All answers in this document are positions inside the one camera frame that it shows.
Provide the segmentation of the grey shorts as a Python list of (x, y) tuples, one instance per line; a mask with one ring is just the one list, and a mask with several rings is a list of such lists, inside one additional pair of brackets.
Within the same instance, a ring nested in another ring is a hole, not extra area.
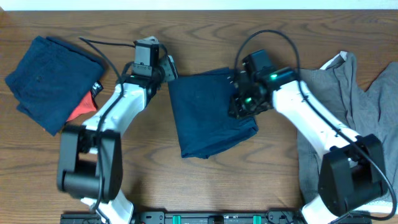
[[(391, 62), (362, 90), (357, 82), (354, 53), (341, 51), (318, 70), (301, 69), (302, 80), (338, 120), (362, 136), (381, 142), (386, 176), (397, 196), (397, 62)], [(302, 133), (297, 133), (299, 182), (305, 203), (318, 194), (321, 160)]]

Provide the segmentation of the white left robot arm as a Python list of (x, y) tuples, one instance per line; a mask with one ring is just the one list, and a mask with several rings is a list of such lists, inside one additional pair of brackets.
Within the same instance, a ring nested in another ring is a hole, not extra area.
[(121, 138), (162, 83), (178, 77), (172, 56), (157, 62), (130, 62), (105, 105), (81, 126), (61, 135), (57, 187), (92, 213), (64, 213), (60, 223), (134, 223), (134, 204), (121, 190)]

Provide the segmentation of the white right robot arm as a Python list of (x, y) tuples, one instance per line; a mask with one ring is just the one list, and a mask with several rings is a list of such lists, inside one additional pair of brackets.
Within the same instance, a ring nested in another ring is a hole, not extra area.
[(397, 202), (376, 204), (394, 196), (387, 181), (381, 141), (363, 136), (334, 116), (310, 91), (299, 71), (289, 67), (246, 68), (234, 72), (237, 90), (229, 103), (234, 118), (274, 109), (284, 115), (314, 148), (321, 160), (317, 195), (299, 210), (301, 223), (336, 223), (351, 215), (393, 217)]

